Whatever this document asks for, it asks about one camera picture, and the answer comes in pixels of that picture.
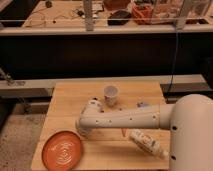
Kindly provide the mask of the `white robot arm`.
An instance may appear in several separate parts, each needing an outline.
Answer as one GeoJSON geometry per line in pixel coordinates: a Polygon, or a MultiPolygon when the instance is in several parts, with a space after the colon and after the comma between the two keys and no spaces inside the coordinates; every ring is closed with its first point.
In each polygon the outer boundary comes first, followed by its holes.
{"type": "Polygon", "coordinates": [[[213,100],[207,96],[190,94],[175,104],[105,113],[98,100],[90,100],[76,121],[76,129],[87,135],[94,128],[167,129],[169,171],[213,171],[213,100]]]}

